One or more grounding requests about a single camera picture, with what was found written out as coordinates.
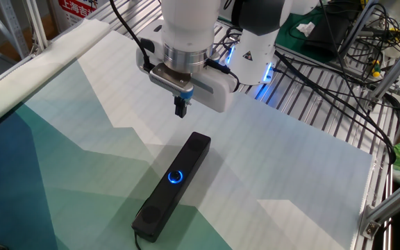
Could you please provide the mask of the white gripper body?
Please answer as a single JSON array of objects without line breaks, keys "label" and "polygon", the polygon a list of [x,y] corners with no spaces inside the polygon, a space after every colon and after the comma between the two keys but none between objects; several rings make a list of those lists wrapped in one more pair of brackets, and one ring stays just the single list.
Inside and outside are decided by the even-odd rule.
[{"label": "white gripper body", "polygon": [[163,20],[158,19],[144,28],[138,35],[144,47],[151,69],[144,68],[143,54],[136,50],[136,63],[139,69],[148,74],[150,81],[171,92],[174,97],[187,101],[187,106],[194,99],[203,105],[222,113],[232,103],[238,80],[228,67],[206,58],[200,72],[180,73],[169,68],[164,60],[174,55],[175,61],[182,60],[183,54],[170,49],[161,41]]}]

